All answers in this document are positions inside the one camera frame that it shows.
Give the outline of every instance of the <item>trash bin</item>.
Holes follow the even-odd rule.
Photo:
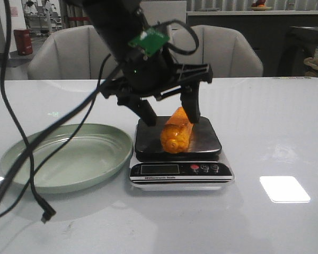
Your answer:
[[[26,56],[33,53],[30,30],[15,29],[14,38],[16,43],[17,54],[19,56]]]

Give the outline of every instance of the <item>light green plate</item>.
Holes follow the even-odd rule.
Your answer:
[[[34,151],[35,165],[64,143],[77,124],[64,125],[45,139]],[[33,140],[38,133],[28,137]],[[25,149],[23,141],[10,148],[1,159],[7,173]],[[44,164],[34,182],[40,193],[78,191],[98,184],[129,165],[133,151],[132,139],[123,131],[108,125],[84,124],[66,146]],[[24,185],[29,179],[30,163],[25,162],[13,181]]]

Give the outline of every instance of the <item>white table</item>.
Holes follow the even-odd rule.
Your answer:
[[[28,135],[95,86],[94,80],[6,83]],[[177,96],[151,99],[158,115],[171,114],[179,102]],[[143,192],[131,188],[125,169],[83,191],[45,195],[57,210],[45,225],[27,193],[0,219],[0,253],[318,254],[318,79],[215,79],[201,85],[200,108],[223,145],[234,184],[216,192]],[[99,96],[87,122],[133,137],[137,120],[115,98]],[[20,139],[0,97],[0,158]],[[311,200],[272,202],[261,176],[292,176]],[[16,195],[13,187],[1,210]]]

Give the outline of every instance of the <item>chair backrest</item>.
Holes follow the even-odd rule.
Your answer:
[[[190,56],[173,52],[179,63],[209,63],[216,78],[262,76],[262,62],[237,30],[210,25],[197,25],[192,29],[198,36],[199,48]],[[191,50],[195,45],[185,29],[173,31],[171,41],[182,49]]]
[[[110,53],[91,25],[57,31],[44,42],[28,66],[29,79],[97,79],[103,59]],[[111,57],[106,77],[116,66]]]

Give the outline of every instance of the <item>carrot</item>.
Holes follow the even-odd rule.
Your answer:
[[[164,151],[179,153],[187,150],[190,142],[193,124],[190,123],[183,107],[179,107],[169,120],[160,135]]]

